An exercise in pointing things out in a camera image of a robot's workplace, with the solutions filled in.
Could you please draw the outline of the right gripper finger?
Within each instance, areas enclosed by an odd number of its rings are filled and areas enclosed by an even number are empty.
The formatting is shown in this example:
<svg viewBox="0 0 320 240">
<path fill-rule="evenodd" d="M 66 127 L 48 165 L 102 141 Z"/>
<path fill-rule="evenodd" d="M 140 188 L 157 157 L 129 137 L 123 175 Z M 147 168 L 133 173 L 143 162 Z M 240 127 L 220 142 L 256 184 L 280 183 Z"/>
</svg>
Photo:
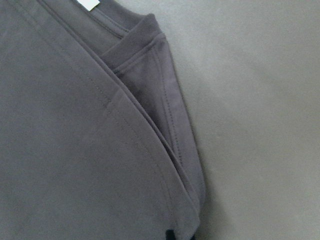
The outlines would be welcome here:
<svg viewBox="0 0 320 240">
<path fill-rule="evenodd" d="M 166 240 L 178 240 L 178 235 L 174 229 L 167 229 L 165 231 L 165 239 Z"/>
</svg>

